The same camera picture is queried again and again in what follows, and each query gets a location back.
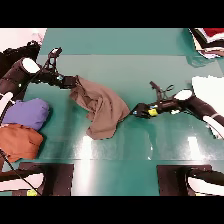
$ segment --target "brown towel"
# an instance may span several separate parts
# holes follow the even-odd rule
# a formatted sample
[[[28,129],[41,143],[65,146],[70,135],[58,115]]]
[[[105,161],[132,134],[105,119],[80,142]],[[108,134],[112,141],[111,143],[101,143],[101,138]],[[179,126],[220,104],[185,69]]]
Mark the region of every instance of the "brown towel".
[[[35,159],[42,141],[42,135],[20,124],[0,128],[0,148],[7,154],[9,162],[20,158]]]
[[[87,130],[91,138],[111,138],[119,121],[129,113],[126,103],[111,89],[76,76],[77,86],[71,90],[70,97],[84,109],[92,121]]]

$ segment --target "purple cloth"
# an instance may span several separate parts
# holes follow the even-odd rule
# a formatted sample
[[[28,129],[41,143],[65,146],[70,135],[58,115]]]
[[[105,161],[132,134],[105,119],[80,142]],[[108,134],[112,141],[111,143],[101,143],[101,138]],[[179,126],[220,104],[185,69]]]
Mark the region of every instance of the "purple cloth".
[[[41,99],[17,100],[4,116],[2,124],[21,124],[38,131],[49,114],[48,104]]]

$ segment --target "stack of folded clothes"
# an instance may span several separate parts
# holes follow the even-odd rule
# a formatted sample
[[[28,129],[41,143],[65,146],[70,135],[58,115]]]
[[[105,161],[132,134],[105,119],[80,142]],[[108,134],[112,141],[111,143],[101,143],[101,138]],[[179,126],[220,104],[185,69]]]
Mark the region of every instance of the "stack of folded clothes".
[[[4,116],[0,126],[0,148],[9,162],[20,158],[35,159],[43,137],[38,133],[49,114],[48,104],[41,99],[17,100]]]
[[[199,54],[211,59],[224,56],[224,28],[189,28]]]

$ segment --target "black base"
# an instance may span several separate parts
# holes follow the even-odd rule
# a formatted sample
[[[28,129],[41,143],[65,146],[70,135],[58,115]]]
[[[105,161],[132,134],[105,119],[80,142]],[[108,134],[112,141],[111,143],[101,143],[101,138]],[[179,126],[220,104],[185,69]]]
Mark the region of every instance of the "black base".
[[[74,164],[20,163],[19,169],[38,166],[45,171],[45,182],[37,189],[42,196],[71,196]],[[13,191],[13,196],[27,196],[27,190]]]
[[[187,196],[183,167],[212,170],[211,165],[157,165],[160,196]]]

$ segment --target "green table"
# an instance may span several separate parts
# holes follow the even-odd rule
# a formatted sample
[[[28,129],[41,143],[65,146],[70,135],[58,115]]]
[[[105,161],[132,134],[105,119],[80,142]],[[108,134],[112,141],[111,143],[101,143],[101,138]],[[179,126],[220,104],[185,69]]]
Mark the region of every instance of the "green table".
[[[190,34],[180,28],[48,29],[38,63],[55,47],[63,49],[57,61],[61,74],[112,88],[130,109],[156,100],[151,80],[163,89],[174,84],[174,94],[193,76],[222,77],[224,69],[222,59],[208,61],[195,52]],[[86,136],[87,111],[69,98],[68,90],[31,84],[25,100],[36,97],[52,107],[37,161],[74,163],[72,195],[158,195],[158,164],[210,163],[224,172],[224,142],[188,114],[151,120],[129,116],[113,138],[94,141]]]

